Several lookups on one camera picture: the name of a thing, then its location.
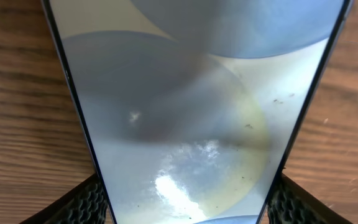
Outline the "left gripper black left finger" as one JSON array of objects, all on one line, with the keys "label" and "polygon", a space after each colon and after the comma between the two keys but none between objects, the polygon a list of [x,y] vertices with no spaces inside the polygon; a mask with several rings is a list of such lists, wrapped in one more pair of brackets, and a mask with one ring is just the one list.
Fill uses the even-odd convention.
[{"label": "left gripper black left finger", "polygon": [[96,174],[20,224],[104,224],[107,200]]}]

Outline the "Samsung Galaxy smartphone blue screen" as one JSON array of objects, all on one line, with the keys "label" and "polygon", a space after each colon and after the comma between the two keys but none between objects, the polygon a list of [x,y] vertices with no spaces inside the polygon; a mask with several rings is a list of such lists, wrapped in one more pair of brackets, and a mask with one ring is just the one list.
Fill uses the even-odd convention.
[{"label": "Samsung Galaxy smartphone blue screen", "polygon": [[346,0],[42,3],[114,223],[259,223]]}]

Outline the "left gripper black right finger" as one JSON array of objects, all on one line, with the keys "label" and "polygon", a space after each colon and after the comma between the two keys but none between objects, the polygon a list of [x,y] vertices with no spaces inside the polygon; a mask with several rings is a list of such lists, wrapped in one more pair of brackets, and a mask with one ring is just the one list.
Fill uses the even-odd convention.
[{"label": "left gripper black right finger", "polygon": [[268,201],[267,215],[269,224],[352,224],[283,174]]}]

